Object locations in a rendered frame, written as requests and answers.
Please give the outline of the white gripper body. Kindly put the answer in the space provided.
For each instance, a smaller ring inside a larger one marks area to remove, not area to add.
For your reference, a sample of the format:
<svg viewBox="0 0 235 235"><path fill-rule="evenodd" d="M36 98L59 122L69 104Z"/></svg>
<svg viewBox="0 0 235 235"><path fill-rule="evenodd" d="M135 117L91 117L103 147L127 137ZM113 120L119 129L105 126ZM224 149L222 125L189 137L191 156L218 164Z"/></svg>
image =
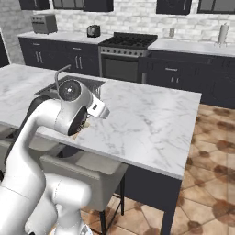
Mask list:
<svg viewBox="0 0 235 235"><path fill-rule="evenodd" d="M107 105L103 101L98 101L99 114L98 116L102 119L106 119L110 114Z"/></svg>

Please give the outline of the wooden utensil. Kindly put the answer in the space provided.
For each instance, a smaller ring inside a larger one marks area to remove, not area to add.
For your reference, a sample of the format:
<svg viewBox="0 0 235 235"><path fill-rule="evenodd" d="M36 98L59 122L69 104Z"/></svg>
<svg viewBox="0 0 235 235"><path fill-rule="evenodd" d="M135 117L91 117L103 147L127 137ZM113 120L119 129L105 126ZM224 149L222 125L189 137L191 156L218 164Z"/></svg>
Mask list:
<svg viewBox="0 0 235 235"><path fill-rule="evenodd" d="M85 123L77 130L77 132L72 135L72 139L75 140L78 136L78 134L83 130L83 129L86 129L86 128L89 128L90 126L90 123L88 122L88 120L85 121Z"/></svg>

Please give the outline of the steel sink basin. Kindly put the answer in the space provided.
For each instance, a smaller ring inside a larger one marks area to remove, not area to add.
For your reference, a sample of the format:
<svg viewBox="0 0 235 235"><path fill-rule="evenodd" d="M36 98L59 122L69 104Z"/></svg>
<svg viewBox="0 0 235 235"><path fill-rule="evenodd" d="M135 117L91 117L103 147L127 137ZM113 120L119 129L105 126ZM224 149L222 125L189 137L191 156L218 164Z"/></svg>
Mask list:
<svg viewBox="0 0 235 235"><path fill-rule="evenodd" d="M75 77L66 75L59 80L59 84L66 80L76 80L84 84L97 98L100 97L100 87L104 84L103 81L97 81L93 79L85 79L82 77ZM39 90L37 95L46 95L50 98L58 99L56 84L49 84L45 88Z"/></svg>

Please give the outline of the steel range with hob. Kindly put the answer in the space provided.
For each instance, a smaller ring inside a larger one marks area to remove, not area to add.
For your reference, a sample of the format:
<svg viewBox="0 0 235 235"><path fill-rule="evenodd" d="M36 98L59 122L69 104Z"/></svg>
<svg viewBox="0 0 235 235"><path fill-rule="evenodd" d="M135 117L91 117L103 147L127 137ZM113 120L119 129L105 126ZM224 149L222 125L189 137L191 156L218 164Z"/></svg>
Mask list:
<svg viewBox="0 0 235 235"><path fill-rule="evenodd" d="M142 84L139 58L146 57L157 35L115 32L98 44L99 72L103 78Z"/></svg>

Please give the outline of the grey sink tap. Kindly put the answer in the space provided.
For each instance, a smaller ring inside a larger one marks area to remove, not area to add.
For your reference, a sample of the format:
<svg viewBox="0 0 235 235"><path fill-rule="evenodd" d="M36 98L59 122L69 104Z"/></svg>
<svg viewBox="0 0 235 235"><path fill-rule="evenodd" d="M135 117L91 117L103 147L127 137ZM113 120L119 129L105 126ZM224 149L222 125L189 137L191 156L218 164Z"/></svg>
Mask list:
<svg viewBox="0 0 235 235"><path fill-rule="evenodd" d="M59 77L59 74L61 72L64 72L65 70L67 69L70 69L71 68L71 64L68 64L62 68L60 68L56 73L55 73L55 76L54 76L54 79L55 79L55 84L56 84L56 89L57 89L57 92L59 93L59 80L58 80L58 77Z"/></svg>

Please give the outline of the pale grey stool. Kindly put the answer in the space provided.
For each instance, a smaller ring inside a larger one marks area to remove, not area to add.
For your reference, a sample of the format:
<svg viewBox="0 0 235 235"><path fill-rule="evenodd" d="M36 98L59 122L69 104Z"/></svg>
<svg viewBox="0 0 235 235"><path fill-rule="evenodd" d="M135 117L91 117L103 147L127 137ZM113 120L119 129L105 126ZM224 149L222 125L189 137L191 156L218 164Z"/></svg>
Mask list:
<svg viewBox="0 0 235 235"><path fill-rule="evenodd" d="M16 129L12 129L8 126L0 124L0 170L5 171L5 158L10 144L14 141L14 137L17 134ZM31 158L41 167L40 157L43 155L57 156L62 149L63 144L59 142L44 139L42 137L34 136L29 144L29 150Z"/></svg>
<svg viewBox="0 0 235 235"><path fill-rule="evenodd" d="M40 157L40 162L45 173L56 173L91 186L92 195L88 207L99 212L100 235L107 234L114 220L112 218L106 225L106 208L118 186L120 193L117 198L120 202L115 214L121 209L121 215L124 215L125 173L129 167L127 164L88 151L78 151L67 158L44 155Z"/></svg>

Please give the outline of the dark base cupboard run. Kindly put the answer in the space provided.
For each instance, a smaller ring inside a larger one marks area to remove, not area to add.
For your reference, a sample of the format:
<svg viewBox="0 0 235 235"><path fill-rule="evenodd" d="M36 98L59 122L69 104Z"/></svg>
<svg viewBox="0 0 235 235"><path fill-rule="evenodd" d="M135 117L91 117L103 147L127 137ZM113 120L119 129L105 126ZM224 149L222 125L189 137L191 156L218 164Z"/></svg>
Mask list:
<svg viewBox="0 0 235 235"><path fill-rule="evenodd" d="M146 84L201 93L201 104L235 109L235 57L151 50L139 58Z"/></svg>
<svg viewBox="0 0 235 235"><path fill-rule="evenodd" d="M25 64L59 70L70 65L70 73L99 75L98 46L61 40L18 38Z"/></svg>

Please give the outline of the black toaster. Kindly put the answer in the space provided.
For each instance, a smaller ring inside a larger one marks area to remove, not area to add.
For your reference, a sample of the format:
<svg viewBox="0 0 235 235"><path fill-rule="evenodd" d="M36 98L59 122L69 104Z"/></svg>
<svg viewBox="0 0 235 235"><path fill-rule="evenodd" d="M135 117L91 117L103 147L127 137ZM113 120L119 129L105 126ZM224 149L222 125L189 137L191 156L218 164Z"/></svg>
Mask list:
<svg viewBox="0 0 235 235"><path fill-rule="evenodd" d="M101 35L101 29L98 25L91 25L86 30L88 38L97 38Z"/></svg>

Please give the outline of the grey toaster oven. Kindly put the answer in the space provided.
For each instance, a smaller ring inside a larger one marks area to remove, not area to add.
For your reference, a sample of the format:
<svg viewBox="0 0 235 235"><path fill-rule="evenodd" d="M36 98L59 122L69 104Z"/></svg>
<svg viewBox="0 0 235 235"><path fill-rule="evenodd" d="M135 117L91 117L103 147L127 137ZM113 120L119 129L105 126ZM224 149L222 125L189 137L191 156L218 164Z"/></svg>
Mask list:
<svg viewBox="0 0 235 235"><path fill-rule="evenodd" d="M58 31L54 14L36 14L30 17L33 31L39 34L50 34Z"/></svg>

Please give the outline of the dark framed window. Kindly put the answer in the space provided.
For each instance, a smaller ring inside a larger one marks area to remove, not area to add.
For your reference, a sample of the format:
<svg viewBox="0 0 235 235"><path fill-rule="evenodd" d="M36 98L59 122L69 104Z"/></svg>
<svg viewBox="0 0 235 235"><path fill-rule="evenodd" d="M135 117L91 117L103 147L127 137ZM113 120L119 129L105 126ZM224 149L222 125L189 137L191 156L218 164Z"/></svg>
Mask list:
<svg viewBox="0 0 235 235"><path fill-rule="evenodd" d="M199 0L197 12L235 15L235 0Z"/></svg>
<svg viewBox="0 0 235 235"><path fill-rule="evenodd" d="M55 9L83 9L84 0L52 0Z"/></svg>

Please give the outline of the dark tall cabinet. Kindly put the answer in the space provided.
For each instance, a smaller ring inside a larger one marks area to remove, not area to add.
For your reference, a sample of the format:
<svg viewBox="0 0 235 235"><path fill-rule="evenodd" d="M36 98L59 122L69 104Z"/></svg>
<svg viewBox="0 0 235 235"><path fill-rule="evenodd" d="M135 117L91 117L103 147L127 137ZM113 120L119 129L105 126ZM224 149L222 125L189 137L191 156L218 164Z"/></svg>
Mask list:
<svg viewBox="0 0 235 235"><path fill-rule="evenodd" d="M0 68L5 67L8 64L9 64L9 59L6 53L5 43L3 41L3 37L0 32Z"/></svg>

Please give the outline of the white paper towel roll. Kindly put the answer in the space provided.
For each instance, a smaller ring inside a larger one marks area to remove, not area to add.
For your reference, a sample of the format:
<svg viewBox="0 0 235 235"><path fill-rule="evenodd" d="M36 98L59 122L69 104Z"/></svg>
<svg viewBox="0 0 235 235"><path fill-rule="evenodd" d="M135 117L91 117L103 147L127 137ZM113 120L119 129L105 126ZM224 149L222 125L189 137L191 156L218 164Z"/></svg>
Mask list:
<svg viewBox="0 0 235 235"><path fill-rule="evenodd" d="M218 34L218 45L222 45L226 42L226 38L229 31L229 25L223 24L220 26L219 34Z"/></svg>

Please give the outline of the dark wall cupboard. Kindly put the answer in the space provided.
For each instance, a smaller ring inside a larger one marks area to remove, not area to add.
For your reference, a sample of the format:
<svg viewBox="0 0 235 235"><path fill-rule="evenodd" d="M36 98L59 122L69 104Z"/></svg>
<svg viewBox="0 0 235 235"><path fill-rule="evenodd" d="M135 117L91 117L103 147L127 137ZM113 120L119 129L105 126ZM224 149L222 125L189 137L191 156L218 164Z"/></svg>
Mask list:
<svg viewBox="0 0 235 235"><path fill-rule="evenodd" d="M84 0L84 10L86 12L112 12L114 0Z"/></svg>
<svg viewBox="0 0 235 235"><path fill-rule="evenodd" d="M157 0L156 13L162 15L183 15L190 13L192 0Z"/></svg>
<svg viewBox="0 0 235 235"><path fill-rule="evenodd" d="M47 10L50 8L49 0L19 0L22 10Z"/></svg>

